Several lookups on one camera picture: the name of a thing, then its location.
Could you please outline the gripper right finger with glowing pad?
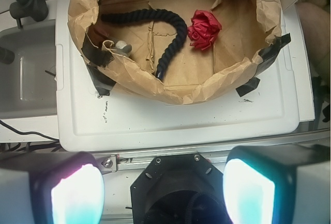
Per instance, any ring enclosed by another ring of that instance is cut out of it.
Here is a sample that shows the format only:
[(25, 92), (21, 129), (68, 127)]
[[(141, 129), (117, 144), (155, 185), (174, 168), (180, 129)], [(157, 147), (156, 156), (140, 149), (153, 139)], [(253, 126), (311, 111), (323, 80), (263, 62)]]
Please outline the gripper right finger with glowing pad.
[(236, 146), (223, 196), (233, 223), (330, 223), (330, 147)]

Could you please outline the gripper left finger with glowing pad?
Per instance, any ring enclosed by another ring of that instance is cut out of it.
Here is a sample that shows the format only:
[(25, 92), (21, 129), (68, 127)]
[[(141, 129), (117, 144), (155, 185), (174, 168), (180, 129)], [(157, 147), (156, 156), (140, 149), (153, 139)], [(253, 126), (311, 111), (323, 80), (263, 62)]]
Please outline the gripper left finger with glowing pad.
[(99, 223), (104, 180), (87, 152), (1, 154), (1, 223)]

